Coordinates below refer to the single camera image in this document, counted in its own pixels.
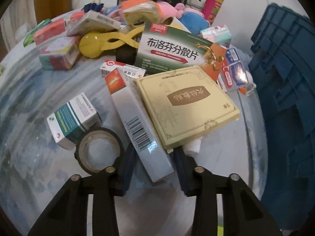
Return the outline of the black tape roll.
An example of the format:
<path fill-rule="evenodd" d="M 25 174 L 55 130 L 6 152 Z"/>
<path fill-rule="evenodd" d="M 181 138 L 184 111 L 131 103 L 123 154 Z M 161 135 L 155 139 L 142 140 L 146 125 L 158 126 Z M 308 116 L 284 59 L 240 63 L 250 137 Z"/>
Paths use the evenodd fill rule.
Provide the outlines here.
<path fill-rule="evenodd" d="M 78 141 L 74 157 L 89 175 L 95 175 L 114 165 L 116 158 L 125 150 L 118 135 L 104 127 L 94 127 L 85 132 Z"/>

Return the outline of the teal white medicine box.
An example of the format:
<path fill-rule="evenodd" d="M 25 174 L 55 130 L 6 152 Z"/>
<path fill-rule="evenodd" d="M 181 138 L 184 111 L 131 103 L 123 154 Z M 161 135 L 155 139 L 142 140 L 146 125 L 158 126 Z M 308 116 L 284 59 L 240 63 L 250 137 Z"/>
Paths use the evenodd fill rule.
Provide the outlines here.
<path fill-rule="evenodd" d="M 92 127 L 102 125 L 97 109 L 84 93 L 62 105 L 46 118 L 56 144 L 71 150 Z"/>

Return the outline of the long grey orange box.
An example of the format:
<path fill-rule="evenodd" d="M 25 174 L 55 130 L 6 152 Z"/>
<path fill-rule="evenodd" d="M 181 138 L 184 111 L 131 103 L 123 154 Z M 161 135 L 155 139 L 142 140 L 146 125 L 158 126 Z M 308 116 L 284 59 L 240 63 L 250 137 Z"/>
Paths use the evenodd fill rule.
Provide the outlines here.
<path fill-rule="evenodd" d="M 121 69 L 105 77 L 108 90 L 137 154 L 152 182 L 174 172 L 134 82 Z"/>

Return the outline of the beige flat medicine box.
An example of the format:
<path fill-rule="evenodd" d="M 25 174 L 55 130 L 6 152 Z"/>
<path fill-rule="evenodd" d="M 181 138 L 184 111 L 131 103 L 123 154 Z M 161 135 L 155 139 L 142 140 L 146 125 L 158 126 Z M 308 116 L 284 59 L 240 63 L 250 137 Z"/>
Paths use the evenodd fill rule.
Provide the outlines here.
<path fill-rule="evenodd" d="M 142 100 L 165 149 L 238 120 L 240 110 L 200 67 L 137 79 Z"/>

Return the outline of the blue white blister pack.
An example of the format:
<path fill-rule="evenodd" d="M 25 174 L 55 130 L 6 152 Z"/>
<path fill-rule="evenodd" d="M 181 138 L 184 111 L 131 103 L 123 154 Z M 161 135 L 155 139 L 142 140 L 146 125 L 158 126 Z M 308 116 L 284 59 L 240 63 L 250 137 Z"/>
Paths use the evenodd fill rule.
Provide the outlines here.
<path fill-rule="evenodd" d="M 227 50 L 217 84 L 225 93 L 239 90 L 241 94 L 250 96 L 255 91 L 253 77 L 245 69 L 235 48 Z"/>

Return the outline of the red white small medicine box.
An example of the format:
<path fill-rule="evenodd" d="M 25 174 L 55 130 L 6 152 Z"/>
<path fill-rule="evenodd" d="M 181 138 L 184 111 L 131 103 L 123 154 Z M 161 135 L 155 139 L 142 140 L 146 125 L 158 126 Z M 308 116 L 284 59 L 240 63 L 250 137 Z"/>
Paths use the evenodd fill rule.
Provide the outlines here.
<path fill-rule="evenodd" d="M 144 77 L 146 74 L 146 70 L 142 68 L 135 67 L 133 65 L 128 65 L 125 63 L 117 62 L 115 60 L 105 60 L 104 63 L 100 67 L 101 76 L 105 77 L 109 73 L 111 73 L 114 69 L 120 69 L 127 76 L 137 79 Z"/>

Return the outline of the colourful tissue pack block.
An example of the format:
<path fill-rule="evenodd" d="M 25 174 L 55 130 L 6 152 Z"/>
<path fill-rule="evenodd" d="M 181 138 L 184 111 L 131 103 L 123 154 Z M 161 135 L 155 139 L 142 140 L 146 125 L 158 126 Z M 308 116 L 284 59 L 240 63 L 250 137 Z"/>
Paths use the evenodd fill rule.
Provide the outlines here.
<path fill-rule="evenodd" d="M 40 52 L 39 60 L 45 70 L 70 70 L 80 56 L 80 36 L 59 37 Z"/>

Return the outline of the blue plastic storage crate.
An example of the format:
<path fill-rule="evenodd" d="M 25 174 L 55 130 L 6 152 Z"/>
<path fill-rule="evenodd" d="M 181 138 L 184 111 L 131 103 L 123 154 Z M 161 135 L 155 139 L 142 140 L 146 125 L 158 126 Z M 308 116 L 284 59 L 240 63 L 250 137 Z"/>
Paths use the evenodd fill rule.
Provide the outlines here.
<path fill-rule="evenodd" d="M 251 41 L 268 143 L 262 203 L 279 228 L 294 230 L 314 207 L 314 25 L 272 3 Z"/>

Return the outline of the yellow plastic snowball clamp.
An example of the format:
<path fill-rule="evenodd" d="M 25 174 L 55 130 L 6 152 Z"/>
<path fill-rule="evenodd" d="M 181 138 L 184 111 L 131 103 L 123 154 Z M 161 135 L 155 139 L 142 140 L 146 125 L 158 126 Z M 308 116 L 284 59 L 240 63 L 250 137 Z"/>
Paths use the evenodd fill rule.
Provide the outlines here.
<path fill-rule="evenodd" d="M 123 45 L 129 45 L 135 49 L 139 48 L 139 43 L 134 38 L 141 34 L 145 26 L 139 26 L 127 34 L 122 32 L 96 32 L 92 31 L 84 35 L 79 43 L 80 53 L 87 58 L 97 58 L 103 51 L 115 50 Z"/>

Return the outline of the teal pink small box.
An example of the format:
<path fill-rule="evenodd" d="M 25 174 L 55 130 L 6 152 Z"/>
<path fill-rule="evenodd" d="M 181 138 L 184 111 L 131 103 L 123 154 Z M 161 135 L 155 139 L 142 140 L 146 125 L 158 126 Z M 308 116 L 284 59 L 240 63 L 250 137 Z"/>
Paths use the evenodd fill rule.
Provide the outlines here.
<path fill-rule="evenodd" d="M 201 30 L 200 34 L 204 39 L 226 48 L 229 48 L 232 40 L 232 35 L 226 25 L 209 27 L 207 29 Z"/>

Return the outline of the teal green wipes pack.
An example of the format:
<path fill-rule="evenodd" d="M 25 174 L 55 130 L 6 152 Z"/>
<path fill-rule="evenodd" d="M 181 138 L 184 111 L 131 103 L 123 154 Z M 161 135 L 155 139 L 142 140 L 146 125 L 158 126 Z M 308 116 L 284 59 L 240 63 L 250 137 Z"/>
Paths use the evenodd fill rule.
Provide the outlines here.
<path fill-rule="evenodd" d="M 50 24 L 52 21 L 51 19 L 43 20 L 41 23 L 39 23 L 35 28 L 33 28 L 25 37 L 23 41 L 23 46 L 26 47 L 29 44 L 34 42 L 34 34 L 41 28 L 45 27 L 46 25 Z"/>

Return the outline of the green white ibuprofen box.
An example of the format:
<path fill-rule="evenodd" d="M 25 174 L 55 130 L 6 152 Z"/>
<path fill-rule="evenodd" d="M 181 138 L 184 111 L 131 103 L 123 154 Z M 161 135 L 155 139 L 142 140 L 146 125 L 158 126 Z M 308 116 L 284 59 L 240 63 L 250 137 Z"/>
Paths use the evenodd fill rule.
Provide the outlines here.
<path fill-rule="evenodd" d="M 168 25 L 146 22 L 134 66 L 150 75 L 199 66 L 212 80 L 220 74 L 226 49 Z"/>

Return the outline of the long white medicine box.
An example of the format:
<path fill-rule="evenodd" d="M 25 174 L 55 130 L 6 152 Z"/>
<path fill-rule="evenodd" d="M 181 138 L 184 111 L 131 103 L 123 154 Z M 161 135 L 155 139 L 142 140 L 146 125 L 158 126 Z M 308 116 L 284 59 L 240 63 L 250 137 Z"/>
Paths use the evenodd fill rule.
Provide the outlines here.
<path fill-rule="evenodd" d="M 117 20 L 109 18 L 99 12 L 89 11 L 68 29 L 66 36 L 84 36 L 92 31 L 101 33 L 110 32 L 119 30 L 120 26 L 121 23 Z"/>

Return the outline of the cardboard tube roll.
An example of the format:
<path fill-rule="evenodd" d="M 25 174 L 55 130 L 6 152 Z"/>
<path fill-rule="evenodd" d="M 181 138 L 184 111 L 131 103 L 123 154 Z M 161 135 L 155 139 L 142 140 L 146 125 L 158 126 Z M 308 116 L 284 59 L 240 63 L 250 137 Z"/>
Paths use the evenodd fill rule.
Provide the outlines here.
<path fill-rule="evenodd" d="M 176 17 L 169 17 L 163 20 L 163 25 L 170 26 L 182 30 L 182 23 Z"/>

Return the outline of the pink yellow cylindrical can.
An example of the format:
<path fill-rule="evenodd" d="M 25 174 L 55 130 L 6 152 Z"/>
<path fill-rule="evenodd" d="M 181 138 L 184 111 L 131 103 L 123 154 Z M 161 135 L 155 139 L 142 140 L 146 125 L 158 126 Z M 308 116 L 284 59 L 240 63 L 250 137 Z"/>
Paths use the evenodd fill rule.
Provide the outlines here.
<path fill-rule="evenodd" d="M 205 19 L 212 25 L 225 0 L 206 0 L 201 10 Z"/>

